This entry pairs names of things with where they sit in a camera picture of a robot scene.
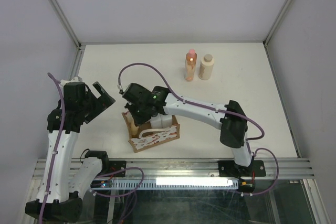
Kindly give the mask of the white frosted rectangular bottle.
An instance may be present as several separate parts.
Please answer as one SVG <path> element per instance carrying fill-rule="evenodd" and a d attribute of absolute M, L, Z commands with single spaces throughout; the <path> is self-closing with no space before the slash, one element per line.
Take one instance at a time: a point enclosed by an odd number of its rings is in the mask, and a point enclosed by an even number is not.
<path fill-rule="evenodd" d="M 162 126 L 161 114 L 151 117 L 150 124 L 152 129 L 162 129 L 163 126 Z"/>

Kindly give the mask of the burlap cat print canvas bag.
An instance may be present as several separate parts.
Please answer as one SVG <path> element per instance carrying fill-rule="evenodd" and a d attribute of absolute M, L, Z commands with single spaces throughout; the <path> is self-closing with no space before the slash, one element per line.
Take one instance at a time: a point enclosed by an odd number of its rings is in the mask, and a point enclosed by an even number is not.
<path fill-rule="evenodd" d="M 138 153 L 180 138 L 180 124 L 174 115 L 172 115 L 173 125 L 171 127 L 152 129 L 150 121 L 147 121 L 145 124 L 138 126 L 138 134 L 136 137 L 133 137 L 130 130 L 131 113 L 126 111 L 121 114 L 128 129 L 128 142 L 134 153 Z"/>

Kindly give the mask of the orange bottle with pink cap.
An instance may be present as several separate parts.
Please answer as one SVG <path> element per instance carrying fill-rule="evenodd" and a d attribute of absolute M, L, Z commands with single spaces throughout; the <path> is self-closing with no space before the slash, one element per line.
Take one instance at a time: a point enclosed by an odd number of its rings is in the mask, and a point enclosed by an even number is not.
<path fill-rule="evenodd" d="M 185 57 L 185 80 L 192 81 L 196 69 L 197 53 L 195 49 L 190 49 Z"/>

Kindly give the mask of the cream bottle with round cap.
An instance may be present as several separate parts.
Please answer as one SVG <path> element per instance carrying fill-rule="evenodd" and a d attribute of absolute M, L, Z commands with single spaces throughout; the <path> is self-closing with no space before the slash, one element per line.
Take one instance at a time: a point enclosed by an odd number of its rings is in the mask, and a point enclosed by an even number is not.
<path fill-rule="evenodd" d="M 201 59 L 198 77 L 201 80 L 208 80 L 212 75 L 213 66 L 214 66 L 214 57 L 211 54 L 206 54 Z"/>

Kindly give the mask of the tan cone shaped tube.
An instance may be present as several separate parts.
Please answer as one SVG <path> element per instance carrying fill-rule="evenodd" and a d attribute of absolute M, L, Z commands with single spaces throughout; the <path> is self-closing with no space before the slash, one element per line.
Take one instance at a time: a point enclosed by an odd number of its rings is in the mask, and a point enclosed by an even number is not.
<path fill-rule="evenodd" d="M 130 130 L 131 130 L 131 135 L 133 137 L 136 137 L 138 134 L 139 127 L 136 126 L 133 116 L 130 116 Z"/>

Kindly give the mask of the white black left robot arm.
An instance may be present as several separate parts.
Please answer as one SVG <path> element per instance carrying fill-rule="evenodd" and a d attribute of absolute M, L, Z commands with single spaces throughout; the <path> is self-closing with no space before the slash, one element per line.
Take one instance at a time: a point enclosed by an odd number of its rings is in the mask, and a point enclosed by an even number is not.
<path fill-rule="evenodd" d="M 93 179 L 110 170 L 105 151 L 88 151 L 77 174 L 70 167 L 81 126 L 88 124 L 115 103 L 100 83 L 93 83 L 96 97 L 81 81 L 57 86 L 60 99 L 47 118 L 48 153 L 43 180 L 35 200 L 26 203 L 25 213 L 39 223 L 75 223 L 82 211 L 83 197 Z"/>

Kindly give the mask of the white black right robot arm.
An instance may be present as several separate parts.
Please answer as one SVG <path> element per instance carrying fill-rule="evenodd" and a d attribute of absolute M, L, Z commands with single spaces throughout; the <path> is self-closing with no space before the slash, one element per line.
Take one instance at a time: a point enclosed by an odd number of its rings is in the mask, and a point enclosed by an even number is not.
<path fill-rule="evenodd" d="M 200 121 L 220 130 L 220 142 L 232 150 L 235 171 L 247 175 L 254 168 L 253 155 L 247 144 L 247 117 L 239 103 L 211 104 L 194 99 L 177 98 L 168 88 L 156 86 L 152 91 L 131 83 L 120 91 L 127 101 L 136 126 L 150 122 L 153 128 L 166 128 L 172 116 L 183 116 Z"/>

